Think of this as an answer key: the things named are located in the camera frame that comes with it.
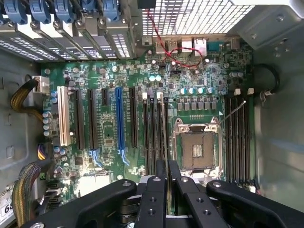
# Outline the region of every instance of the white pcie slot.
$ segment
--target white pcie slot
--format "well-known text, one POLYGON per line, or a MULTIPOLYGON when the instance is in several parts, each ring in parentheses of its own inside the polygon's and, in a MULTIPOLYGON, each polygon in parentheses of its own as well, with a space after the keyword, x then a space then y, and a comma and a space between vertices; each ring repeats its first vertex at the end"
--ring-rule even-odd
POLYGON ((57 86, 58 93, 58 110, 59 110, 59 135, 60 145, 68 146, 71 144, 71 136, 69 133, 70 116, 67 88, 65 86, 57 86))

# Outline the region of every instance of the label sticker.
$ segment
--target label sticker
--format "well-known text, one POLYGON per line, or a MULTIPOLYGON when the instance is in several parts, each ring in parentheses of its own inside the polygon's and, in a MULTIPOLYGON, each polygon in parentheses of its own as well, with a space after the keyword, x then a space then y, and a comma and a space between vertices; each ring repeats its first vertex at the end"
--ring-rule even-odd
POLYGON ((5 190, 0 193, 0 225, 13 216, 13 204, 11 202, 11 195, 13 189, 5 190))

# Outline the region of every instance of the motherboard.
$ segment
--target motherboard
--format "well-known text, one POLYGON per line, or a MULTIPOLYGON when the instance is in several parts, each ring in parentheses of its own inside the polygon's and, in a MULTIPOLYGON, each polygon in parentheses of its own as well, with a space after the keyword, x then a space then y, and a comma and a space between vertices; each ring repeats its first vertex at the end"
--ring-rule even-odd
POLYGON ((48 187, 59 183, 65 203, 116 180, 155 175, 158 159, 176 160, 202 183, 252 179, 251 49, 207 45, 214 46, 195 68, 154 51, 137 60, 43 64, 50 82, 43 128, 55 161, 48 187))

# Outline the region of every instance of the green circuit board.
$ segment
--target green circuit board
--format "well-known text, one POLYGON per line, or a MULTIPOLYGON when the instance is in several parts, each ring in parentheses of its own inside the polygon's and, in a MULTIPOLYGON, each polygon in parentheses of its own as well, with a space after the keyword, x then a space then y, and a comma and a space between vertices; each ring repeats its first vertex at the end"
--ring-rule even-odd
MULTIPOLYGON (((197 61, 197 59, 193 60, 185 56, 177 58, 188 63, 197 61)), ((225 117, 224 95, 233 93, 236 88, 240 88, 242 93, 247 93, 252 85, 253 79, 248 69, 248 66, 252 64, 249 48, 244 47, 238 51, 209 50, 207 58, 209 61, 203 61, 197 71, 173 66, 168 59, 164 61, 164 55, 146 55, 138 60, 43 64, 41 75, 49 77, 51 91, 57 91, 57 86, 73 87, 73 90, 81 91, 81 110, 84 116, 84 149, 77 148, 75 97, 74 92, 69 91, 71 144, 60 147, 65 149, 64 154, 54 152, 56 171, 53 177, 60 180, 64 185, 63 202, 87 194, 86 190, 83 190, 86 185, 90 185, 91 189, 94 190, 94 188, 98 189, 122 178, 138 183, 142 176, 154 174, 149 171, 150 167, 146 167, 145 131, 148 126, 150 138, 148 143, 152 147, 152 132, 154 131, 152 118, 155 117, 155 124, 157 124, 157 109, 154 110, 155 113, 152 115, 151 101, 148 102, 147 125, 143 106, 145 94, 148 95, 149 99, 153 98, 155 102, 157 102, 160 93, 166 99, 168 158, 176 159, 181 170, 185 172, 192 172, 193 170, 203 172, 204 168, 212 170, 218 168, 219 160, 222 160, 224 165, 220 167, 217 178, 225 180, 224 124, 220 127, 220 134, 218 131, 204 136, 205 140, 210 141, 209 144, 206 142, 208 146, 205 149, 200 144, 194 144, 191 148, 197 151, 197 157, 204 157, 204 154, 208 153, 207 150, 211 150, 213 157, 211 164, 203 161, 205 165, 192 164, 193 169, 189 168, 187 162, 183 160, 186 152, 182 148, 184 143, 187 144, 187 135, 177 138, 176 151, 173 152, 172 132, 178 119, 181 119, 184 124, 209 124, 216 118, 219 123, 225 117), (118 87, 122 91, 124 153, 127 162, 123 161, 122 153, 118 148, 119 127, 117 126, 117 94, 115 93, 118 87), (131 123, 130 88, 135 91, 136 146, 132 143, 134 128, 132 128, 131 123), (98 147, 94 150, 90 147, 90 100, 88 99, 88 90, 95 94, 95 123, 98 147)), ((249 101, 248 105, 253 112, 251 97, 249 101)), ((54 98, 44 96, 44 111, 52 113, 52 131, 49 138, 53 146, 60 146, 58 145, 59 119, 57 109, 54 98)), ((250 129, 253 131, 253 115, 250 116, 250 129)), ((251 154, 254 154, 254 143, 251 143, 250 149, 251 154)), ((152 153, 153 150, 150 149, 149 160, 152 159, 152 153)), ((161 154, 158 154, 156 158, 160 159, 161 154)))

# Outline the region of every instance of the red wire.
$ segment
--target red wire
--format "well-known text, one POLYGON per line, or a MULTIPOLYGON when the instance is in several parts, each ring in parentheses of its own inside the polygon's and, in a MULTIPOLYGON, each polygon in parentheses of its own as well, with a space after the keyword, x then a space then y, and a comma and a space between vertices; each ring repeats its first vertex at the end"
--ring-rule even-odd
POLYGON ((151 20, 151 22, 152 22, 152 26, 153 26, 153 28, 154 28, 154 31, 155 31, 155 33, 156 33, 156 35, 157 35, 157 38, 158 38, 158 40, 159 40, 159 42, 160 42, 160 44, 161 44, 161 47, 162 47, 162 49, 165 51, 165 54, 167 55, 167 57, 171 58, 173 61, 175 61, 177 64, 179 64, 179 65, 181 65, 181 66, 183 66, 183 67, 197 67, 197 66, 202 62, 202 59, 203 59, 202 53, 201 53, 199 50, 194 49, 194 48, 190 48, 190 47, 177 47, 177 48, 173 49, 171 52, 168 52, 168 51, 166 50, 165 44, 164 44, 164 42, 163 42, 161 36, 160 36, 159 33, 158 33, 158 29, 157 29, 157 27, 156 27, 156 25, 155 25, 155 22, 154 22, 154 19, 153 19, 152 15, 150 14, 150 10, 147 10, 147 12, 148 12, 148 18, 149 18, 149 19, 151 20), (174 58, 174 57, 172 56, 172 53, 173 53, 174 51, 176 51, 176 50, 182 50, 182 49, 186 49, 186 50, 191 50, 191 51, 196 51, 196 52, 198 52, 199 55, 200 55, 200 60, 199 60, 199 62, 198 62, 197 64, 188 65, 188 64, 184 64, 184 63, 180 62, 179 60, 177 60, 176 58, 174 58))

